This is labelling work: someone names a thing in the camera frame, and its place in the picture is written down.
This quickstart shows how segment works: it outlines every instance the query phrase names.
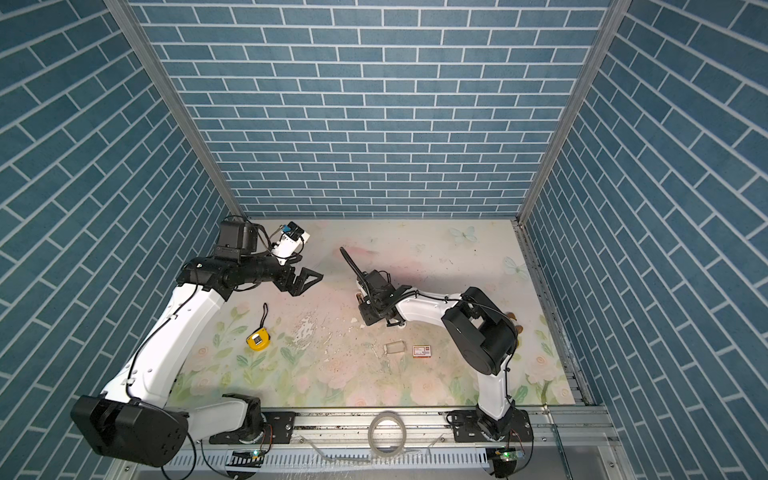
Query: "floral tabletop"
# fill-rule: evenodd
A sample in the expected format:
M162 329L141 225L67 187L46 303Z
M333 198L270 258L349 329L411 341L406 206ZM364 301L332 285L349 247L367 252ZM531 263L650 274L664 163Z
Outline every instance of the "floral tabletop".
M272 232L282 222L263 224ZM520 405L572 404L573 395L508 221L304 220L310 233L300 267L323 280L299 297L263 284L234 293L200 335L171 391L169 406L195 407L224 393L261 398L266 407L463 406L478 398L477 375L444 328L422 322L366 326L345 247L362 270L386 270L398 286L426 292L483 290L522 326L510 362L509 391ZM271 342L245 342L263 304ZM403 341L403 353L385 344ZM413 358L429 345L431 358Z

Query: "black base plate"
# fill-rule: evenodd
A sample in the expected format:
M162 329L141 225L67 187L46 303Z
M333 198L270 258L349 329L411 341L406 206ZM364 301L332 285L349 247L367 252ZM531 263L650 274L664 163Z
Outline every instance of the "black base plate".
M293 422L296 420L295 412L261 412L266 419L266 423L272 426L272 443L285 444L290 443L291 435L293 434ZM270 428L265 425L264 430L269 432ZM221 432L213 435L208 439L211 445L252 445L243 444L240 442L236 435L232 435L233 432ZM265 439L264 445L268 445L269 439Z
M448 413L449 424L453 431L453 441L456 443L474 443L474 442L488 442L485 435L482 434L477 424L477 413L475 410L452 410ZM531 422L528 419L528 412L525 410L515 409L512 413L512 427L515 432L520 435L520 439L514 435L509 438L509 434L504 438L498 440L499 442L506 442L508 439L510 442L526 443L533 439L533 429L531 428Z

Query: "blue brick wall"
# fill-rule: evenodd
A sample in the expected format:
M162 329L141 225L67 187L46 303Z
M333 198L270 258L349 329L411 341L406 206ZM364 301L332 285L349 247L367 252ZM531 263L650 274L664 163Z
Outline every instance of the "blue brick wall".
M223 202L101 0L0 2L0 478L91 478L69 419Z
M512 217L608 0L257 3L131 3L249 214Z
M634 0L529 224L645 478L768 478L767 25Z

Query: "metal corner post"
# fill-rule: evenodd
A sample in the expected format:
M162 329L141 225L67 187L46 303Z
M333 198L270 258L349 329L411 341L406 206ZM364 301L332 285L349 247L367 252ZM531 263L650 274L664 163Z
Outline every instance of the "metal corner post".
M227 208L229 208L232 214L243 215L240 203L237 202L237 198L235 198L233 191L230 189L227 179L224 178L221 169L216 164L214 156L197 129L197 125L189 115L187 108L184 107L181 96L179 96L173 82L170 81L170 77L168 77L168 73L157 56L157 52L152 48L147 33L139 25L138 18L136 18L133 9L127 0L104 0L104 3L123 32L123 35L125 35L128 43L134 49L134 53L144 66L144 70L154 83L155 88L160 92L160 96L163 98L170 114L174 116L174 119L179 124L181 132L190 142L190 146L197 155L197 159L200 160L203 168L205 168L208 176L213 181Z
M611 46L611 42L614 40L616 31L619 29L619 25L624 19L624 14L627 13L630 3L632 3L632 0L613 0L605 14L598 36L594 41L594 45L590 48L586 61L584 61L584 67L581 69L578 80L576 80L571 96L568 97L568 103L565 105L558 127L554 134L552 134L547 150L541 158L541 165L539 165L536 175L534 175L531 182L531 188L528 190L528 195L523 201L520 214L518 215L518 223L521 225L525 225L525 222L528 221L533 212L533 207L541 193L541 189L544 188L544 183L547 181L550 172L552 172L554 163L557 161L558 155L565 144L565 139L568 137L568 133L576 121L576 115L578 115L578 111L581 109L587 93L589 93L589 87L592 86L592 82L598 76L600 65L602 65L605 59L608 47Z

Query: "yellow tape measure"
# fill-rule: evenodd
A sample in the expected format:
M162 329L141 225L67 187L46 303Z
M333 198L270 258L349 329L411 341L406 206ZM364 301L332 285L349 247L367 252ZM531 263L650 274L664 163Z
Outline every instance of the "yellow tape measure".
M264 328L264 320L266 320L266 315L269 311L270 308L264 303L264 314L261 316L259 328L245 340L248 346L257 352L264 350L270 345L270 334Z

